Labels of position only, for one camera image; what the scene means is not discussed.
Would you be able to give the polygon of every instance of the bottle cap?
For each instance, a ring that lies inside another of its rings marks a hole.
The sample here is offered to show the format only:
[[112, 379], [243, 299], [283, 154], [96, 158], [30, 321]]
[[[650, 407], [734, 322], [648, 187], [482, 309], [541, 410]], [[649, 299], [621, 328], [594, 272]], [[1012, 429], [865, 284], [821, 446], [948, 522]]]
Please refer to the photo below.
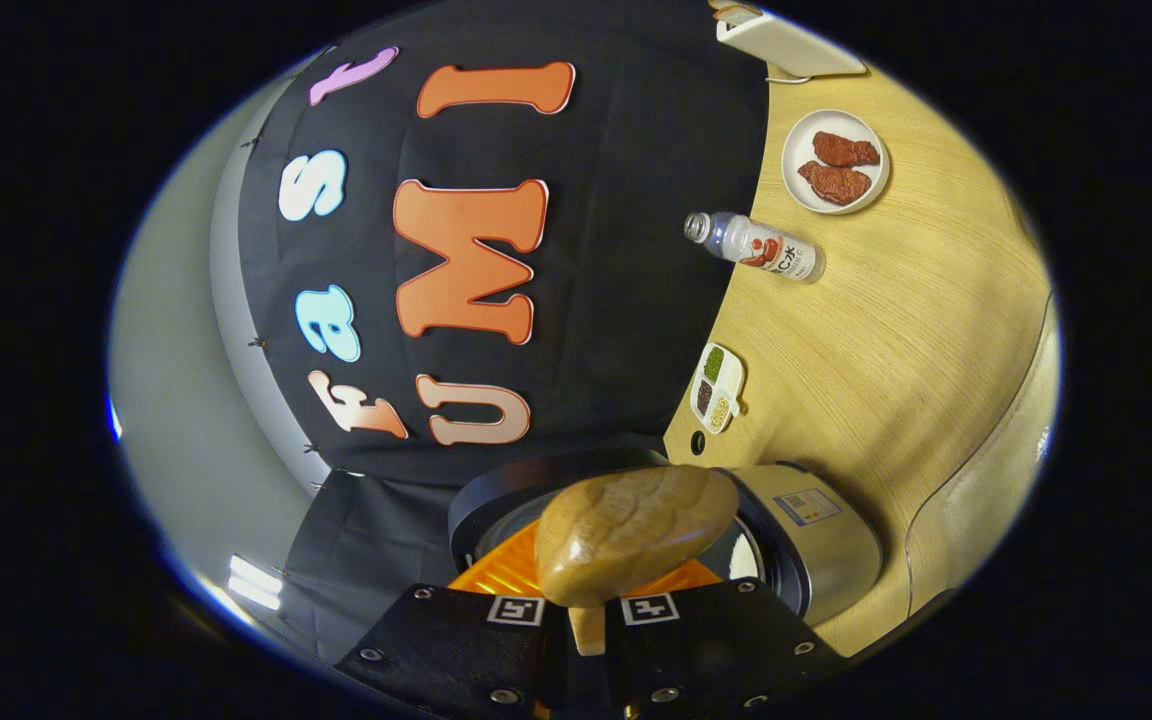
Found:
[[704, 242], [708, 237], [708, 229], [713, 227], [714, 220], [708, 213], [687, 213], [687, 220], [682, 223], [682, 234], [691, 242]]

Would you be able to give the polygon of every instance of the bottle label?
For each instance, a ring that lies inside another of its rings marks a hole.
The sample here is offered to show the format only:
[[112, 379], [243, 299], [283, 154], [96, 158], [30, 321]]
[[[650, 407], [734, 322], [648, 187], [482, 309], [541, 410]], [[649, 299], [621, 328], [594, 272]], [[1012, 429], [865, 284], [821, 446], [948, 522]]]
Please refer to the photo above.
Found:
[[755, 240], [745, 245], [745, 258], [738, 260], [741, 265], [787, 275], [796, 281], [812, 274], [814, 247], [763, 225], [750, 223], [749, 232]]

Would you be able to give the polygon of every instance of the steak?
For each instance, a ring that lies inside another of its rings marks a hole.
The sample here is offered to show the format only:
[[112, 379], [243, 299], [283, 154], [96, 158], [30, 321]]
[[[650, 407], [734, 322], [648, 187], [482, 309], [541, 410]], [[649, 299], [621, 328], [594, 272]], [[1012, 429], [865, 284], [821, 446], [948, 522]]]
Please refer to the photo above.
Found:
[[803, 165], [799, 175], [812, 183], [812, 191], [820, 199], [833, 202], [835, 205], [851, 204], [869, 190], [869, 176], [864, 173], [851, 168], [831, 168], [816, 160]]
[[878, 165], [878, 150], [867, 141], [848, 141], [833, 132], [816, 132], [812, 145], [817, 150], [817, 158], [836, 168]]

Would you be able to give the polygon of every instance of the plastic bottle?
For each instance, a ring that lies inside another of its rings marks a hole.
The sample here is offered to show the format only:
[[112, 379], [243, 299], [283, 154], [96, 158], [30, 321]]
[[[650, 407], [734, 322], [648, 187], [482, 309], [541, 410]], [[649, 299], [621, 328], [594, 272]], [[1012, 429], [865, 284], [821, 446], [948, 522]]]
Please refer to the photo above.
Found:
[[824, 252], [814, 242], [794, 237], [736, 213], [690, 213], [682, 233], [710, 255], [755, 266], [801, 282], [824, 273]]

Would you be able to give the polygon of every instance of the wooden table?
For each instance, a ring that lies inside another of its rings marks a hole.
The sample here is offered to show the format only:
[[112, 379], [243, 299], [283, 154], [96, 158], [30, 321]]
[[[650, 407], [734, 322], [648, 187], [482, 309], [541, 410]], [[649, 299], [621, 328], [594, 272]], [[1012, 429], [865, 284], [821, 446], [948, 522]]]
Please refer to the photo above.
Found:
[[[778, 68], [770, 76], [786, 77]], [[948, 550], [915, 541], [910, 525], [1018, 396], [1051, 286], [1001, 179], [897, 82], [870, 69], [768, 92], [750, 215], [819, 243], [826, 272], [801, 285], [736, 266], [710, 341], [745, 363], [745, 414], [705, 435], [696, 457], [700, 423], [684, 397], [665, 439], [680, 464], [798, 461], [863, 511], [882, 543], [881, 575], [863, 600], [817, 628], [854, 655], [937, 592], [924, 583], [915, 593], [914, 577], [920, 558]], [[887, 149], [890, 181], [858, 213], [813, 213], [782, 182], [785, 137], [823, 108], [864, 119]]]

